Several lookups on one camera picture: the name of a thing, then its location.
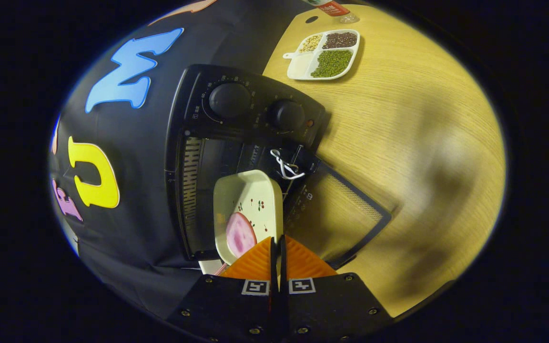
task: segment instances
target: toaster oven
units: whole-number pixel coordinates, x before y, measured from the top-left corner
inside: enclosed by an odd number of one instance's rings
[[[284,196],[291,193],[294,182],[278,172],[271,150],[291,163],[299,156],[310,161],[328,122],[322,104],[281,82],[237,68],[187,67],[171,108],[164,168],[185,258],[218,258],[213,191],[219,178],[259,169]],[[303,172],[310,174],[311,165]]]

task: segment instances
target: white string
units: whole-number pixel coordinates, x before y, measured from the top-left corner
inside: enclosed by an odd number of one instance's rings
[[[279,165],[281,166],[281,176],[285,180],[295,180],[305,175],[305,173],[298,174],[297,165],[289,164],[283,161],[283,159],[281,159],[281,153],[279,152],[279,150],[272,149],[270,150],[270,154],[274,156],[274,158],[276,158],[276,162],[279,163]],[[287,176],[287,174],[285,173],[285,169],[287,169],[290,173],[292,173],[293,176]]]

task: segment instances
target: bottle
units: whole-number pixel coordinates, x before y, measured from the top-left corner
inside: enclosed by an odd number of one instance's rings
[[[342,6],[341,4],[338,4],[338,2],[330,1],[330,0],[302,0],[303,2],[307,2],[308,4],[311,4],[312,6],[315,6],[316,8],[324,11],[328,15],[331,15],[332,17],[340,17],[340,22],[344,24],[349,24],[351,22],[357,22],[359,21],[359,18],[351,13],[347,8]]]

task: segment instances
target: blue letter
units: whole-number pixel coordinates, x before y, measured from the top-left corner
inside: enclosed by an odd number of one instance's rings
[[[94,84],[86,99],[86,113],[90,113],[92,107],[101,102],[130,101],[134,109],[143,106],[148,95],[150,78],[144,76],[133,84],[121,83],[156,66],[156,61],[141,56],[140,53],[152,52],[159,55],[166,52],[182,32],[183,29],[174,29],[124,43],[112,56],[112,61],[120,66]]]

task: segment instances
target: pink ham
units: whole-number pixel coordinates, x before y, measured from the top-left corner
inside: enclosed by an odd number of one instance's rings
[[[228,248],[237,258],[257,244],[253,228],[242,213],[235,212],[230,216],[226,226],[226,240]]]

